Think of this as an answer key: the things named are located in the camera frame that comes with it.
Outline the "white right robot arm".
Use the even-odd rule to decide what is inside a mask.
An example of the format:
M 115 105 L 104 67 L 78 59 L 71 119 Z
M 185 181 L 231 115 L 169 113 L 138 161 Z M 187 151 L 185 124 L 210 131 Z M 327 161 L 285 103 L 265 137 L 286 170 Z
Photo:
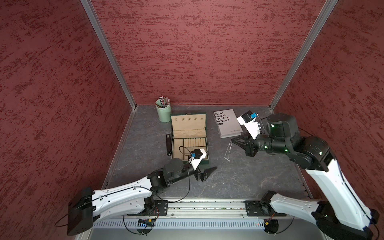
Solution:
M 247 133 L 232 142 L 254 157 L 258 152 L 284 154 L 305 170 L 322 190 L 325 201 L 304 201 L 268 191 L 260 203 L 269 214 L 287 214 L 316 225 L 333 240 L 370 240 L 379 213 L 368 208 L 343 174 L 337 158 L 326 141 L 301 136 L 295 117 L 277 113 L 267 117 L 263 135 L 257 114 L 247 112 L 237 118 Z

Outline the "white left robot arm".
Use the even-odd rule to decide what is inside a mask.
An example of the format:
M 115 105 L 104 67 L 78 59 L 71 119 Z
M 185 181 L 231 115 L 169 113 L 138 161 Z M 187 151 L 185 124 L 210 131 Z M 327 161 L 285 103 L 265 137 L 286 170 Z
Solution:
M 68 204 L 67 235 L 78 235 L 91 229 L 94 224 L 116 216 L 152 214 L 155 211 L 154 196 L 192 176 L 204 182 L 216 169 L 200 170 L 175 158 L 163 168 L 130 184 L 106 190 L 84 188 Z

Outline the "green jewelry box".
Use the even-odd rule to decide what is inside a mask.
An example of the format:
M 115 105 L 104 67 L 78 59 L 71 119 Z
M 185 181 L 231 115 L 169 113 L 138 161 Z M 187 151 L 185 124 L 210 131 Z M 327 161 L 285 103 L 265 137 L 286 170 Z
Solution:
M 206 113 L 171 115 L 173 159 L 181 159 L 186 164 L 189 152 L 195 149 L 208 152 L 206 116 Z

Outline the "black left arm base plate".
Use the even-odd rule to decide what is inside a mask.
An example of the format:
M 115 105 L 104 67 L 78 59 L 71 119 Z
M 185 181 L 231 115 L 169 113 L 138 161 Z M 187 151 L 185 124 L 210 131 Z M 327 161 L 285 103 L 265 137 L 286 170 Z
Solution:
M 145 199 L 144 209 L 138 214 L 128 214 L 128 216 L 150 216 L 150 217 L 163 217 L 168 213 L 168 201 Z

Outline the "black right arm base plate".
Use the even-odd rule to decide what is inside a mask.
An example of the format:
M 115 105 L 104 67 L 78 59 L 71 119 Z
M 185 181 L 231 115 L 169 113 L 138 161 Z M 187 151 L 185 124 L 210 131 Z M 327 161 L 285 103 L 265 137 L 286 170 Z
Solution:
M 286 217 L 286 214 L 277 213 L 271 205 L 265 201 L 245 201 L 245 208 L 248 217 Z

